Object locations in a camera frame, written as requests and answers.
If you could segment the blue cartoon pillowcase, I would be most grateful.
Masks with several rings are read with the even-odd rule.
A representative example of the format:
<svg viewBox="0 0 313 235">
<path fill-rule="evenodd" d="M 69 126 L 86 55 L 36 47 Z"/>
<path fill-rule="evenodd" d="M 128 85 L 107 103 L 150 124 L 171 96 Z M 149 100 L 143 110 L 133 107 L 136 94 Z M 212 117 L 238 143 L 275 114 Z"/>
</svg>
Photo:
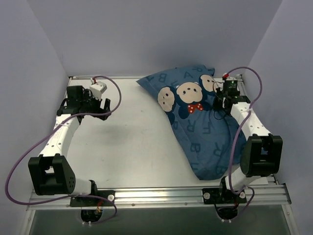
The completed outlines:
<svg viewBox="0 0 313 235">
<path fill-rule="evenodd" d="M 221 178 L 228 170 L 237 121 L 213 110 L 218 83 L 214 68 L 191 65 L 164 70 L 137 81 L 167 115 L 173 133 L 199 180 Z"/>
</svg>

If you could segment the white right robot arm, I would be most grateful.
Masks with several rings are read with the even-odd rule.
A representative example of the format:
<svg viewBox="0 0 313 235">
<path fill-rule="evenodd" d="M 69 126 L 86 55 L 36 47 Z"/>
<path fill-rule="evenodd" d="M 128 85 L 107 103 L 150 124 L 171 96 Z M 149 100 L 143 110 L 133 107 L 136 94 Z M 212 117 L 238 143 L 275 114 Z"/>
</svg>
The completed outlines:
<svg viewBox="0 0 313 235">
<path fill-rule="evenodd" d="M 217 190 L 218 198 L 228 202 L 250 183 L 279 171 L 283 140 L 261 123 L 252 108 L 253 102 L 240 94 L 237 80 L 224 78 L 216 92 L 214 107 L 234 118 L 239 125 L 231 148 L 230 167 L 239 135 L 243 134 L 246 139 L 239 168 L 229 169 L 223 186 Z"/>
</svg>

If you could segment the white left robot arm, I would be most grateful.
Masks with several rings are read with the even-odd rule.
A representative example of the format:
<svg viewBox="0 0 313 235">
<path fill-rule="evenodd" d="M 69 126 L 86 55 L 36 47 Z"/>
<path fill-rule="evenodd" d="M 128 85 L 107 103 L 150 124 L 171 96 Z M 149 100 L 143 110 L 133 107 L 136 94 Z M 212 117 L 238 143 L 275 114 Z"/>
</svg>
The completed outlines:
<svg viewBox="0 0 313 235">
<path fill-rule="evenodd" d="M 99 198 L 95 181 L 76 177 L 67 161 L 67 153 L 74 133 L 80 126 L 84 113 L 98 114 L 106 120 L 110 99 L 102 99 L 107 89 L 103 82 L 83 86 L 68 86 L 67 96 L 57 111 L 54 133 L 37 157 L 31 157 L 28 168 L 37 195 L 81 195 L 87 205 L 94 205 Z"/>
</svg>

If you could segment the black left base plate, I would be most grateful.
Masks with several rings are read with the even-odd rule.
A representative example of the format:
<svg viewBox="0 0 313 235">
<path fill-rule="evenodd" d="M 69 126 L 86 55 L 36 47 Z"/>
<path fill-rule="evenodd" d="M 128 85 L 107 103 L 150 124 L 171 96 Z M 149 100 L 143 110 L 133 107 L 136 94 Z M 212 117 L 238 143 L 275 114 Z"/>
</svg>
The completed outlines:
<svg viewBox="0 0 313 235">
<path fill-rule="evenodd" d="M 114 190 L 100 190 L 94 196 L 82 195 L 71 197 L 70 207 L 110 207 L 115 200 Z"/>
</svg>

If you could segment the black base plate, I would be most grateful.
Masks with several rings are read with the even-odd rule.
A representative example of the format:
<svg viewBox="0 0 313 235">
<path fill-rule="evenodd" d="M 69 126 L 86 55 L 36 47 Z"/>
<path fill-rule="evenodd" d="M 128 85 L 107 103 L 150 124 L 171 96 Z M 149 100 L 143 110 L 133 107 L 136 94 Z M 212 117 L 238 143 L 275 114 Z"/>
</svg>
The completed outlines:
<svg viewBox="0 0 313 235">
<path fill-rule="evenodd" d="M 71 197 L 70 207 L 110 207 L 115 200 L 114 190 L 100 190 L 94 196 L 82 195 Z"/>
<path fill-rule="evenodd" d="M 203 203 L 206 205 L 213 204 L 238 205 L 247 202 L 245 196 L 241 198 L 239 195 L 233 194 L 230 190 L 221 188 L 203 188 L 202 198 Z"/>
</svg>

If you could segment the aluminium right side rail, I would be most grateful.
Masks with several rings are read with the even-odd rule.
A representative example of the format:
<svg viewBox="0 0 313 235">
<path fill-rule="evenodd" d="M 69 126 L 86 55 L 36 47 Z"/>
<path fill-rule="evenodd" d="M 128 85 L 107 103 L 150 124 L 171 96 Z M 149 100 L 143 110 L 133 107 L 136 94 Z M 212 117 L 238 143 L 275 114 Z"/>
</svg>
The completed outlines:
<svg viewBox="0 0 313 235">
<path fill-rule="evenodd" d="M 244 78 L 238 78 L 239 90 L 241 95 L 247 96 L 247 103 L 239 102 L 231 108 L 231 115 L 239 124 L 238 133 L 243 134 L 246 140 L 240 166 L 229 175 L 234 190 L 269 184 L 279 171 L 283 147 L 282 137 L 270 131 L 254 111 L 254 105 L 263 91 L 262 81 L 258 80 L 259 92 L 252 98 L 248 95 Z"/>
</svg>

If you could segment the aluminium rail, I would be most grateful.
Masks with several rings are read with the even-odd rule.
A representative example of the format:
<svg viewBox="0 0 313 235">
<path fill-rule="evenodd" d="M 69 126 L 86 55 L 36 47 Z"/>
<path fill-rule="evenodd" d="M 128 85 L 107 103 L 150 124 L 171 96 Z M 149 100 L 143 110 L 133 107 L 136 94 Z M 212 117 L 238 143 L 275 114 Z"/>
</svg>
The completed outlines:
<svg viewBox="0 0 313 235">
<path fill-rule="evenodd" d="M 254 105 L 263 91 L 262 81 L 258 80 L 259 92 L 252 98 L 248 95 L 244 78 L 238 78 L 239 90 L 241 95 L 247 96 L 247 103 L 239 102 L 231 108 L 231 115 L 239 124 L 238 133 L 243 134 L 246 140 L 240 166 L 229 175 L 234 190 L 269 184 L 279 171 L 283 147 L 282 137 L 270 131 L 254 111 Z"/>
<path fill-rule="evenodd" d="M 183 207 L 230 207 L 288 205 L 291 203 L 286 185 L 270 181 L 267 185 L 251 185 L 241 196 L 228 192 L 221 196 L 217 185 L 169 188 L 100 188 L 100 199 L 86 196 L 62 197 L 60 195 L 38 196 L 32 193 L 30 210 L 94 210 L 116 205 L 118 209 L 130 208 L 183 208 Z"/>
</svg>

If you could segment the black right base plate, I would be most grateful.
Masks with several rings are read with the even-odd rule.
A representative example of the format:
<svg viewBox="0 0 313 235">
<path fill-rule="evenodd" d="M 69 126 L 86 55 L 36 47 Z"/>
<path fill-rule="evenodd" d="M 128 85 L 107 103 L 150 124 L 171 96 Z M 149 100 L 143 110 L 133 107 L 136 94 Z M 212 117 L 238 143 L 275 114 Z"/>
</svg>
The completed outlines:
<svg viewBox="0 0 313 235">
<path fill-rule="evenodd" d="M 247 202 L 245 196 L 241 198 L 239 195 L 233 194 L 230 190 L 221 188 L 203 188 L 202 198 L 203 203 L 206 205 L 213 204 L 238 205 Z"/>
</svg>

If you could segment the aluminium front rail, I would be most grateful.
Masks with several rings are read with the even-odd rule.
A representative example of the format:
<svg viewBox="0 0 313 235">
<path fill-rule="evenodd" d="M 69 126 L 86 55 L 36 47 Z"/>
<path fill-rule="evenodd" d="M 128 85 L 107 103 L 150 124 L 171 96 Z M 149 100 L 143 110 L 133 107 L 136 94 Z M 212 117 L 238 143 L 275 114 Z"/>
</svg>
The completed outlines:
<svg viewBox="0 0 313 235">
<path fill-rule="evenodd" d="M 286 185 L 270 181 L 267 185 L 251 185 L 241 196 L 228 192 L 221 196 L 217 185 L 169 188 L 100 188 L 100 199 L 86 196 L 62 197 L 60 195 L 38 196 L 32 193 L 30 210 L 94 210 L 116 205 L 118 209 L 130 208 L 183 208 L 183 207 L 230 207 L 288 205 L 291 203 Z"/>
</svg>

